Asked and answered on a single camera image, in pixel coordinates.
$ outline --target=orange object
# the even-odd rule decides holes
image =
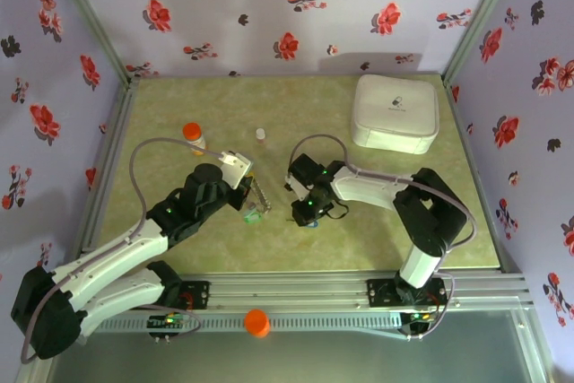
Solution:
[[[189,141],[201,138],[201,127],[197,123],[187,123],[183,126],[183,136]]]
[[[263,338],[269,334],[269,318],[260,309],[252,309],[245,316],[245,328],[253,336]]]

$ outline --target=green table surface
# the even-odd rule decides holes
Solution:
[[[323,218],[316,229],[299,228],[291,219],[293,193],[283,188],[289,155],[303,137],[328,133],[349,147],[354,164],[367,170],[413,174],[421,167],[436,170],[476,217],[477,238],[453,251],[445,267],[498,266],[494,246],[439,75],[409,79],[432,83],[439,94],[439,135],[423,155],[361,148],[351,139],[351,114],[359,76],[158,78],[141,81],[105,210],[100,244],[132,226],[141,214],[129,181],[131,151],[155,136],[183,138],[188,122],[201,125],[207,144],[217,152],[233,150],[255,161],[253,172],[273,210],[255,224],[224,207],[200,231],[161,256],[181,274],[207,272],[396,270],[411,241],[398,215],[350,202],[342,220]],[[255,137],[266,131],[265,144]],[[328,164],[342,158],[328,140],[311,140],[301,149]],[[219,162],[195,156],[176,144],[150,144],[135,161],[135,175],[149,206],[164,199],[197,163]],[[468,226],[461,233],[469,232]]]

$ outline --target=purple wall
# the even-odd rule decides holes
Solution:
[[[556,369],[568,381],[574,379],[572,17],[572,0],[500,0],[453,89],[500,244],[526,275]]]
[[[119,80],[71,0],[0,0],[0,39],[0,379],[11,382],[15,294],[74,241]]]
[[[442,71],[480,0],[90,2],[132,74],[206,76]]]

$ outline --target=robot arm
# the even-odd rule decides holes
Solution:
[[[291,208],[299,226],[328,215],[335,207],[333,202],[339,201],[360,201],[398,212],[413,242],[396,278],[397,290],[407,299],[429,281],[466,223],[460,210],[433,194],[398,181],[357,175],[342,161],[333,161],[325,168],[303,153],[288,172],[285,187],[298,197]],[[423,168],[399,178],[431,187],[460,202],[433,170]]]
[[[194,235],[223,206],[241,209],[251,186],[252,178],[246,175],[252,162],[230,152],[221,160],[221,168],[198,165],[183,187],[147,212],[135,236],[139,223],[52,273],[36,267],[23,277],[11,316],[24,334],[31,322],[30,344],[40,359],[60,354],[79,335],[93,332],[104,318],[162,298],[169,302],[166,297],[177,293],[180,280],[163,262],[117,278]],[[40,303],[43,308],[38,312]]]

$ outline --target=small bottle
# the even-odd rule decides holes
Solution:
[[[183,136],[190,143],[200,148],[207,148],[205,143],[205,138],[201,133],[201,127],[197,123],[187,123],[183,126]],[[193,150],[196,156],[201,156],[203,153],[197,150]]]
[[[259,127],[255,131],[255,138],[257,138],[257,142],[260,144],[265,144],[265,130],[262,127]]]

